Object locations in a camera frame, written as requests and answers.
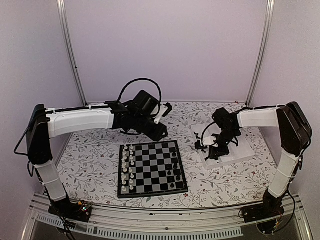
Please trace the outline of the black and grey chessboard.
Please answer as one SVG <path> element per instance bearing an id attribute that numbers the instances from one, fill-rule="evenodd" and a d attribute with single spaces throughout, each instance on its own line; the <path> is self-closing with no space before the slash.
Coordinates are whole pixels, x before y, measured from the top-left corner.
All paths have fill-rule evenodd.
<path id="1" fill-rule="evenodd" d="M 171 164 L 172 176 L 166 165 Z M 119 199 L 157 197 L 183 194 L 189 191 L 183 162 L 176 140 L 121 145 L 119 149 L 118 186 Z"/>

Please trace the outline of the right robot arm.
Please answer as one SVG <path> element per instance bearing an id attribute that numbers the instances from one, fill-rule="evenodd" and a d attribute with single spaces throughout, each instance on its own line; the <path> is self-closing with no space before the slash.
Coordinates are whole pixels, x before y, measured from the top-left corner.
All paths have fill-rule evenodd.
<path id="1" fill-rule="evenodd" d="M 214 160 L 230 153 L 229 144 L 239 144 L 241 129 L 258 127 L 279 130 L 280 160 L 272 183 L 263 195 L 263 203 L 258 208 L 262 218 L 269 218 L 288 193 L 289 185 L 302 167 L 304 152 L 312 142 L 313 130 L 303 110 L 296 101 L 285 105 L 244 107 L 234 112 L 219 108 L 213 113 L 212 120 L 220 133 L 209 137 L 202 135 L 196 147 L 209 149 L 208 159 Z"/>

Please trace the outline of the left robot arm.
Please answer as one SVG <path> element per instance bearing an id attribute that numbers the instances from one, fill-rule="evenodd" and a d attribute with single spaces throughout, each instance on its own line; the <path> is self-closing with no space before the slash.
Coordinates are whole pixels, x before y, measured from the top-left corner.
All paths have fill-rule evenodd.
<path id="1" fill-rule="evenodd" d="M 38 104 L 22 135 L 27 145 L 25 156 L 55 202 L 55 209 L 63 217 L 70 217 L 74 205 L 67 200 L 68 194 L 53 162 L 51 139 L 80 131 L 121 129 L 133 130 L 158 142 L 168 135 L 161 119 L 171 110 L 170 103 L 162 103 L 144 90 L 125 103 L 116 100 L 72 108 L 45 108 Z"/>

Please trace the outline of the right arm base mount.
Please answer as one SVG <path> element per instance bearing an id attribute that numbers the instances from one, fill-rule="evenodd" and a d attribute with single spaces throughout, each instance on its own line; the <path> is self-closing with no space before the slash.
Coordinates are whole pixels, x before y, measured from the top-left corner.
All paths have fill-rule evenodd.
<path id="1" fill-rule="evenodd" d="M 270 206 L 268 203 L 244 206 L 239 211 L 239 217 L 245 223 L 257 223 L 258 230 L 265 235 L 273 234 L 281 221 L 285 210 L 280 203 L 276 206 Z"/>

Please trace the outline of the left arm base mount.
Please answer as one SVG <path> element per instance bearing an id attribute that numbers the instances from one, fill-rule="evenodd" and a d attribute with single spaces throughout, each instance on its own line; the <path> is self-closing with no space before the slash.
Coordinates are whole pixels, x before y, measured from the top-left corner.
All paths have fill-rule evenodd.
<path id="1" fill-rule="evenodd" d="M 71 202 L 67 197 L 52 201 L 48 212 L 58 217 L 88 223 L 92 214 L 92 203 L 85 200 Z"/>

